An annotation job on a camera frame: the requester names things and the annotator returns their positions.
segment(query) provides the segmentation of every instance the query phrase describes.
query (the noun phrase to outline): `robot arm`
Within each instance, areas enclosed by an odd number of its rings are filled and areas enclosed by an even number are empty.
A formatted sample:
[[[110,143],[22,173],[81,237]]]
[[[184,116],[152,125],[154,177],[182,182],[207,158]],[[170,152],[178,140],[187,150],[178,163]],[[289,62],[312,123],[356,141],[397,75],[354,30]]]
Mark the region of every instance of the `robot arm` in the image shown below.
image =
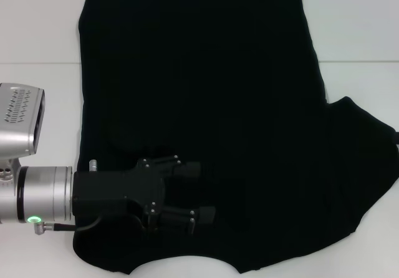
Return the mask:
[[[178,156],[138,160],[128,171],[76,172],[72,167],[21,167],[19,158],[36,153],[44,116],[44,91],[18,84],[0,84],[0,223],[34,223],[45,230],[75,231],[74,216],[94,219],[77,230],[91,229],[104,219],[129,215],[144,233],[158,228],[193,234],[196,225],[212,224],[215,208],[181,209],[165,205],[166,184],[174,178],[196,179],[199,163],[182,163]]]

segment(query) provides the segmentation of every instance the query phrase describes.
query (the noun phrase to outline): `silver cylinder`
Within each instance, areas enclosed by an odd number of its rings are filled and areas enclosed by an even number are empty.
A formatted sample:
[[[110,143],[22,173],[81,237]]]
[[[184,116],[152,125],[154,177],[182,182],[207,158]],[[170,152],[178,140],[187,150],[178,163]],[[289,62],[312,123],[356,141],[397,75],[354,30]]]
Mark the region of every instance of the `silver cylinder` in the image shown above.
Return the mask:
[[[24,216],[42,221],[68,221],[72,167],[29,167],[24,186]]]
[[[42,234],[44,234],[44,222],[34,223],[34,229],[35,229],[35,233],[38,236],[41,236]]]
[[[97,160],[91,160],[89,161],[89,171],[97,171]]]

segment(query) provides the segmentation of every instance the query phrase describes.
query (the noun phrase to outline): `black t-shirt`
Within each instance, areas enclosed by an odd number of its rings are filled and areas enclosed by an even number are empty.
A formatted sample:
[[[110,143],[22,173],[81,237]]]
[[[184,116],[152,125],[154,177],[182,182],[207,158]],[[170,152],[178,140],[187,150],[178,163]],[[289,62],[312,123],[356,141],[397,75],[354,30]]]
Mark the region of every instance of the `black t-shirt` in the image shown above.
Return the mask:
[[[77,232],[90,264],[128,274],[195,255],[259,269],[348,236],[399,176],[394,130],[347,97],[326,103],[301,0],[86,0],[79,32],[78,170],[179,154],[206,171],[167,203],[217,209],[193,237],[137,239],[124,219]]]

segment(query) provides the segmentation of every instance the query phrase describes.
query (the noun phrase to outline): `black cable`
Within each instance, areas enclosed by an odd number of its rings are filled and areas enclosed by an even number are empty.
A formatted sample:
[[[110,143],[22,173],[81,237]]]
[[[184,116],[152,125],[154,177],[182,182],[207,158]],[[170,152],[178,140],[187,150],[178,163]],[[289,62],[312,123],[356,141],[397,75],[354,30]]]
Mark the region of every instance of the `black cable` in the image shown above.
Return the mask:
[[[75,231],[75,230],[76,230],[75,225],[54,223],[54,231]]]

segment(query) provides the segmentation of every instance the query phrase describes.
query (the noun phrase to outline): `white table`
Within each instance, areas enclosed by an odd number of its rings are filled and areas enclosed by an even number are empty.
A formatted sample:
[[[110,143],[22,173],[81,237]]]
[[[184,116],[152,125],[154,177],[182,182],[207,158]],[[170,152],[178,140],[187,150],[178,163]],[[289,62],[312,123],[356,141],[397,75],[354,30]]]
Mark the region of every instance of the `white table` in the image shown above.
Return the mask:
[[[399,130],[399,0],[303,2],[330,102],[348,95]],[[82,107],[77,21],[83,4],[84,0],[0,0],[0,81],[46,90],[39,150],[23,158],[23,165],[76,168]],[[397,183],[355,234],[244,277],[398,277],[398,207]],[[29,224],[0,225],[1,277],[125,276],[81,261],[73,252],[72,236],[47,232],[39,237]],[[238,273],[217,260],[179,257],[143,265],[132,276],[222,278]]]

